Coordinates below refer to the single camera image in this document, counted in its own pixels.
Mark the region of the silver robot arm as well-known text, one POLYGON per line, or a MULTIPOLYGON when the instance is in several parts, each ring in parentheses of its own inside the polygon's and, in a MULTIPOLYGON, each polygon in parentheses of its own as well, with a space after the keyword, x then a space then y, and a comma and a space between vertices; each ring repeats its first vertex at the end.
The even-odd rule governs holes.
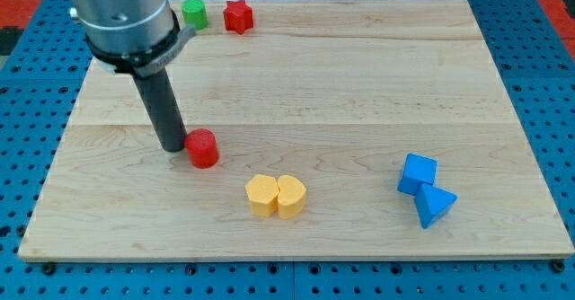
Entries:
POLYGON ((93 55, 114 73, 147 78, 166 68, 196 35, 169 0, 71 0, 93 55))

